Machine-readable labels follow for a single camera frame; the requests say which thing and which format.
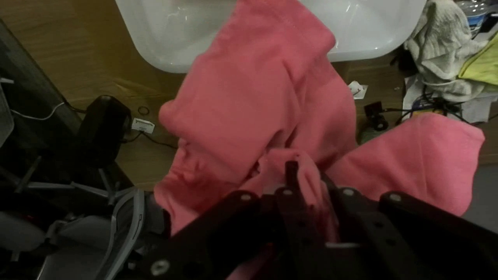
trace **white basin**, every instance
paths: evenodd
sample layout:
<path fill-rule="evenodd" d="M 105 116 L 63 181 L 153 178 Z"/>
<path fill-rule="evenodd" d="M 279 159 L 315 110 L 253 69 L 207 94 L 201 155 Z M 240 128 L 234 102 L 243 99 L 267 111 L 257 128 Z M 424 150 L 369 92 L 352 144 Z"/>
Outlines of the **white basin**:
<path fill-rule="evenodd" d="M 139 54 L 151 66 L 186 74 L 207 50 L 237 0 L 117 0 Z M 329 61 L 383 57 L 416 29 L 425 0 L 302 0 L 337 36 Z"/>

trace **pink towel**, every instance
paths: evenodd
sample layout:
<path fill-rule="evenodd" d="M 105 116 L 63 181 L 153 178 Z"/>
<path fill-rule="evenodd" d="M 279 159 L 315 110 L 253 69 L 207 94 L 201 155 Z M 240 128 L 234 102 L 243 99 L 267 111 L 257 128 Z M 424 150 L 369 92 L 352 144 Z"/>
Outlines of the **pink towel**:
<path fill-rule="evenodd" d="M 228 194 L 273 192 L 287 161 L 316 223 L 334 240 L 320 170 L 372 200 L 402 190 L 452 214 L 466 212 L 481 131 L 424 116 L 357 148 L 355 105 L 327 63 L 332 33 L 298 0 L 239 0 L 234 18 L 190 71 L 159 120 L 181 138 L 156 187 L 173 234 Z"/>

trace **cable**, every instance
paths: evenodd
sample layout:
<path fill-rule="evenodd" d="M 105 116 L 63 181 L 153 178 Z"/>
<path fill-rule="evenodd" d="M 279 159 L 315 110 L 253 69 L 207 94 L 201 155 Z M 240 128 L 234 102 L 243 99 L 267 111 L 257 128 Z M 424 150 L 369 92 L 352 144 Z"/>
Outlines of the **cable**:
<path fill-rule="evenodd" d="M 139 134 L 136 134 L 136 136 L 134 136 L 133 139 L 130 139 L 130 141 L 123 141 L 123 144 L 133 144 L 133 142 L 136 142 L 136 141 L 137 141 L 139 138 L 142 138 L 142 136 L 144 136 L 147 141 L 153 142 L 155 145 L 167 147 L 167 148 L 170 148 L 170 150 L 178 150 L 178 147 L 170 145 L 170 144 L 159 142 L 159 141 L 153 139 L 151 136 L 145 134 L 144 131 L 141 131 Z"/>
<path fill-rule="evenodd" d="M 19 111 L 15 111 L 15 110 L 13 110 L 11 113 L 13 113 L 15 116 L 19 116 L 19 117 L 27 119 L 27 120 L 47 122 L 47 120 L 50 120 L 50 119 L 58 113 L 58 110 L 63 108 L 64 105 L 66 105 L 66 103 L 57 105 L 47 117 L 25 116 L 25 114 L 22 114 L 22 113 L 19 113 Z"/>

